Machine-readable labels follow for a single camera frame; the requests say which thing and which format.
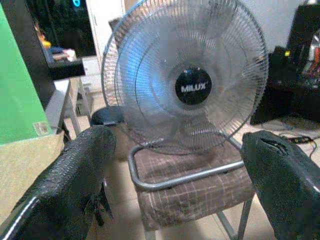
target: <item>sticker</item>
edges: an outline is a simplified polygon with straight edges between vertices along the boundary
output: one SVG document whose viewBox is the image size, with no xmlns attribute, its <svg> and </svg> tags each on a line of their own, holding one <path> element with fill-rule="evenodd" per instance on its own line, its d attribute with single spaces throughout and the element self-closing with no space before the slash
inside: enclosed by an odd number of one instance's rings
<svg viewBox="0 0 320 240">
<path fill-rule="evenodd" d="M 48 124 L 45 121 L 35 122 L 32 125 L 38 136 L 48 135 L 49 133 Z"/>
</svg>

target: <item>black chair seat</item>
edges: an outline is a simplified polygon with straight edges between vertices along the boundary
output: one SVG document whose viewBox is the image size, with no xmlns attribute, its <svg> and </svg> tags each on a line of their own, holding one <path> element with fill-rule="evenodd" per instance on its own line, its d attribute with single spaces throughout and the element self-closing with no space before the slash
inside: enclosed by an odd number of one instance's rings
<svg viewBox="0 0 320 240">
<path fill-rule="evenodd" d="M 91 126 L 105 125 L 115 126 L 124 122 L 121 106 L 106 106 L 96 111 L 91 118 Z"/>
</svg>

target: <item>black furniture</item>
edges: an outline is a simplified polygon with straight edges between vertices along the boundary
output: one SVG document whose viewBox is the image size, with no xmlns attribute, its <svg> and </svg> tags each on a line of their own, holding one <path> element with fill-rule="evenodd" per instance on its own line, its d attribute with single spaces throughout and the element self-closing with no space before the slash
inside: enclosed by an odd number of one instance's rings
<svg viewBox="0 0 320 240">
<path fill-rule="evenodd" d="M 2 0 L 1 5 L 42 107 L 46 109 L 56 88 L 27 3 L 24 0 Z"/>
<path fill-rule="evenodd" d="M 100 204 L 110 210 L 102 182 L 115 146 L 102 125 L 67 144 L 0 226 L 0 240 L 84 240 L 94 215 L 103 224 Z"/>
<path fill-rule="evenodd" d="M 242 158 L 278 240 L 320 239 L 320 168 L 267 131 L 243 136 Z"/>
<path fill-rule="evenodd" d="M 286 48 L 276 47 L 269 55 L 269 78 L 252 125 L 298 114 L 320 123 L 320 80 L 302 76 L 311 42 L 320 29 L 320 4 L 298 7 Z"/>
<path fill-rule="evenodd" d="M 119 123 L 124 123 L 124 121 L 120 106 L 106 106 L 92 114 L 90 124 L 91 126 L 105 125 L 114 127 Z"/>
</svg>

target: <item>white wall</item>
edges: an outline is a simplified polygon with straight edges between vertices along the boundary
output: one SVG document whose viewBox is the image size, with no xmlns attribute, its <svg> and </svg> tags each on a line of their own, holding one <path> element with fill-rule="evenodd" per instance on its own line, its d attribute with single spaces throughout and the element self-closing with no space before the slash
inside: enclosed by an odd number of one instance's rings
<svg viewBox="0 0 320 240">
<path fill-rule="evenodd" d="M 264 33 L 267 48 L 287 46 L 296 9 L 304 0 L 241 0 L 253 13 Z"/>
</svg>

